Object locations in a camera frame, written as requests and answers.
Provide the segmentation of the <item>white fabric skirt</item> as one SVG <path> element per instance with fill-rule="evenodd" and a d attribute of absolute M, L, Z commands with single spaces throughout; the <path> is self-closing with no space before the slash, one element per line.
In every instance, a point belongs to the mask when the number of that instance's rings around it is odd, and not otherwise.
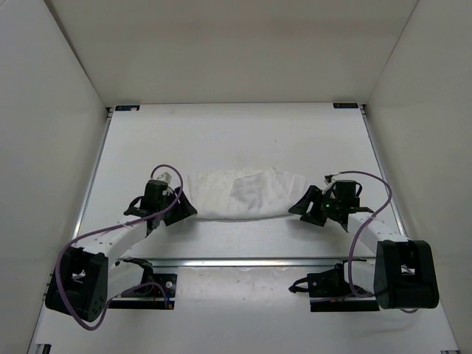
<path fill-rule="evenodd" d="M 256 220 L 287 215 L 308 185 L 304 176 L 270 167 L 190 173 L 187 188 L 200 219 Z"/>

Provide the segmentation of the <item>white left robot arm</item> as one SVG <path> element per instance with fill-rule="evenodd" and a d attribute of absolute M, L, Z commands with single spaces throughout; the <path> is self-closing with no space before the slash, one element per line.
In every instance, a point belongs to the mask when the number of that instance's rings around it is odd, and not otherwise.
<path fill-rule="evenodd" d="M 169 296 L 164 285 L 155 280 L 151 263 L 125 253 L 160 224 L 170 226 L 197 213 L 181 187 L 149 180 L 143 195 L 124 211 L 122 222 L 61 252 L 45 306 L 90 324 L 117 296 L 144 297 L 159 292 L 167 305 Z"/>

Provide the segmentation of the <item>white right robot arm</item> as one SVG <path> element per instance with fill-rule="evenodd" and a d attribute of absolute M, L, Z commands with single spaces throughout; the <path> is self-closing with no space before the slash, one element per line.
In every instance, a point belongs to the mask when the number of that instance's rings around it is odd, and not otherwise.
<path fill-rule="evenodd" d="M 338 223 L 353 237 L 346 260 L 307 274 L 289 291 L 308 294 L 313 312 L 436 308 L 440 294 L 430 245 L 378 220 L 377 212 L 361 205 L 362 190 L 357 181 L 329 176 L 325 189 L 310 186 L 289 209 L 316 226 Z"/>

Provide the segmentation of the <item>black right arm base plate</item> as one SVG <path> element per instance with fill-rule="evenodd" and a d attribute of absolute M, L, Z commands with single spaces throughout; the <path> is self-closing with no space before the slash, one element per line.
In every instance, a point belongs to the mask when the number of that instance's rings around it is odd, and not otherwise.
<path fill-rule="evenodd" d="M 288 290 L 293 294 L 307 294 L 311 313 L 377 312 L 380 310 L 373 297 L 358 298 L 344 280 L 341 264 L 333 268 L 311 272 L 296 280 Z"/>

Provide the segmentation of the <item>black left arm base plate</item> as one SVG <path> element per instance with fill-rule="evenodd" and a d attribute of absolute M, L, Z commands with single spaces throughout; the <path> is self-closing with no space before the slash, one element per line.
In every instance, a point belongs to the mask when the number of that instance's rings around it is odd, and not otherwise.
<path fill-rule="evenodd" d="M 126 291 L 113 299 L 110 309 L 174 310 L 178 275 L 168 270 L 154 269 L 142 282 L 149 282 L 136 290 Z"/>

